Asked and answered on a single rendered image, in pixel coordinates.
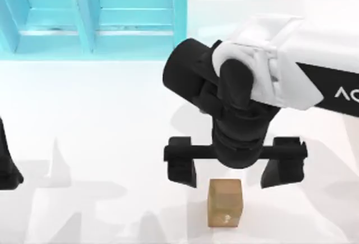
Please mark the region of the brown cardboard box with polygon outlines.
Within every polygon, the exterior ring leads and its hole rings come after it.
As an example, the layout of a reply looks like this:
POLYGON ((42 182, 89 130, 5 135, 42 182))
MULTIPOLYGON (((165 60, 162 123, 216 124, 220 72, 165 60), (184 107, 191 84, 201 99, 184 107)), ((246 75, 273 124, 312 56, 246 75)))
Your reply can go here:
POLYGON ((210 228, 237 228, 243 213, 240 179, 212 178, 207 196, 207 225, 210 228))

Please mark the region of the light blue rack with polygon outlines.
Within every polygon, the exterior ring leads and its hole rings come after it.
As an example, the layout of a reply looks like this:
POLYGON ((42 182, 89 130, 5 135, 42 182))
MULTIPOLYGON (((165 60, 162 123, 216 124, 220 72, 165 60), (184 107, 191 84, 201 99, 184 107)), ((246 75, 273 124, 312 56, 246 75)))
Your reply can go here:
POLYGON ((162 60, 187 0, 0 0, 0 61, 162 60))

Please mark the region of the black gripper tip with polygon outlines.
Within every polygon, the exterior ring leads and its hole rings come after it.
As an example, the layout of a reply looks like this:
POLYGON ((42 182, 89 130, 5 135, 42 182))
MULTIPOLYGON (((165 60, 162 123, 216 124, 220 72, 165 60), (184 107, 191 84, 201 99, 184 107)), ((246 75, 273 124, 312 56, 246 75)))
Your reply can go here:
POLYGON ((0 117, 0 191, 15 190, 23 182, 24 177, 10 154, 3 120, 0 117))

